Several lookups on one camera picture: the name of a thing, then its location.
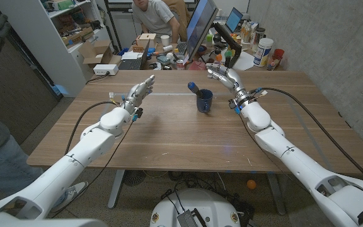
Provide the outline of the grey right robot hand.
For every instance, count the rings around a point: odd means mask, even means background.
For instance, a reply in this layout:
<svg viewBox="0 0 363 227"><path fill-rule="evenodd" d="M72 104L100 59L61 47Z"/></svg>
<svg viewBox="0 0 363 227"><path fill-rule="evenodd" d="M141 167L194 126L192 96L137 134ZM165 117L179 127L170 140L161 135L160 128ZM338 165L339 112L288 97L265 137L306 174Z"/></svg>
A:
<svg viewBox="0 0 363 227"><path fill-rule="evenodd" d="M207 63L205 66L208 72L207 77L223 84L234 95L240 108L244 108L249 104L250 95L235 70L214 63Z"/></svg>

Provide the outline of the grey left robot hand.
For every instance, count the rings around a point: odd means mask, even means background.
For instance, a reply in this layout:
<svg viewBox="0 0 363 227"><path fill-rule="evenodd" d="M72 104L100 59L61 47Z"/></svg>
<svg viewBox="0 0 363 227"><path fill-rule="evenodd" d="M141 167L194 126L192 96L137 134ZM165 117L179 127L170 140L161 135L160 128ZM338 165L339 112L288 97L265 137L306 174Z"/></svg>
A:
<svg viewBox="0 0 363 227"><path fill-rule="evenodd" d="M121 107L132 114L134 109L141 105L143 99L153 92L154 79L155 75L151 75L143 82L134 85L122 102Z"/></svg>

